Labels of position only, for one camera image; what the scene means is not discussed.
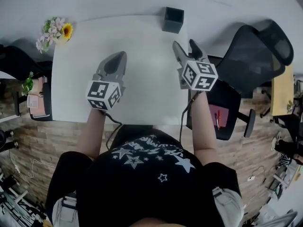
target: yellow desk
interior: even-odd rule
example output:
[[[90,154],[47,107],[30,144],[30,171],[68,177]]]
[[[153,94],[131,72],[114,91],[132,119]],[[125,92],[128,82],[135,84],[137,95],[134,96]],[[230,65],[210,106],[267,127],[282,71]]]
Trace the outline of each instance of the yellow desk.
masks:
[[[291,112],[287,112],[287,105],[288,101],[294,102],[293,66],[286,66],[284,73],[273,78],[271,83],[271,115],[279,116],[291,114]]]

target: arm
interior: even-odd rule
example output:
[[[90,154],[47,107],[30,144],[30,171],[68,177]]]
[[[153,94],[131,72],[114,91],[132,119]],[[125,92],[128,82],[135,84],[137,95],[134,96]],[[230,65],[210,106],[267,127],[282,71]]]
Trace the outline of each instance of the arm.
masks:
[[[77,152],[90,158],[97,158],[100,153],[105,116],[97,109],[92,109],[77,143]]]
[[[191,116],[195,156],[204,166],[207,163],[220,162],[216,151],[216,134],[205,92],[202,92],[192,103]]]

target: black office chair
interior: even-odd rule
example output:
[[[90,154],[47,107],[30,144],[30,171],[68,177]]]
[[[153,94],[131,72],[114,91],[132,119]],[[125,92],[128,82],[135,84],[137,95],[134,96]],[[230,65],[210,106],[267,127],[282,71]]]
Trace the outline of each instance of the black office chair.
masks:
[[[52,61],[35,62],[24,51],[15,46],[6,46],[0,44],[0,71],[3,71],[19,81],[24,81],[28,78],[32,71],[33,78],[41,76],[47,77],[47,83],[43,84],[43,97],[45,105],[45,113],[48,117],[31,118],[36,121],[52,121],[51,107],[51,80],[52,80]],[[20,115],[19,104],[26,101],[27,96],[19,97],[18,92],[13,93],[15,114]]]
[[[260,32],[249,25],[237,31],[223,59],[218,63],[218,58],[214,58],[219,79],[207,93],[209,104],[229,109],[226,127],[219,130],[215,127],[218,139],[230,139],[237,117],[247,123],[244,136],[251,135],[256,112],[251,109],[249,116],[239,113],[241,96],[281,75],[293,57],[288,38],[272,20],[268,20],[267,27]],[[187,126],[191,128],[190,113]]]

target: person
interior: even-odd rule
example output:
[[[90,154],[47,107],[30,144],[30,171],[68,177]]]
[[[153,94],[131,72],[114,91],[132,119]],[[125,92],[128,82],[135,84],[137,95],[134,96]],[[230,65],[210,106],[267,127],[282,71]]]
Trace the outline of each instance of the person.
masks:
[[[99,155],[105,116],[92,109],[76,150],[61,155],[49,185],[54,227],[65,226],[70,210],[80,227],[237,227],[244,214],[237,174],[217,154],[205,92],[191,113],[194,154],[151,126],[126,125]],[[73,192],[76,207],[63,213],[60,201]]]
[[[272,140],[272,150],[276,150],[281,153],[279,161],[280,166],[288,166],[291,160],[295,160],[299,165],[303,165],[303,147],[302,145],[294,142],[286,142],[281,138],[281,132]]]

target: office desk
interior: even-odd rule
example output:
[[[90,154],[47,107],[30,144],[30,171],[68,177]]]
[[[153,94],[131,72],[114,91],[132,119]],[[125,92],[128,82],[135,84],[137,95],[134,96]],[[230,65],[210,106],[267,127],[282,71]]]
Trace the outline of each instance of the office desk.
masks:
[[[188,51],[186,23],[179,34],[161,28],[159,16],[111,17],[75,24],[71,40],[57,45],[54,52],[53,119],[86,122],[91,109],[85,98],[88,81],[103,59],[125,51],[126,90],[109,113],[124,124],[180,124],[187,91],[179,86],[180,65],[172,43],[176,40]]]
[[[287,112],[288,101],[294,102],[294,72],[292,65],[286,66],[282,75],[272,79],[271,115],[291,114],[292,112]]]

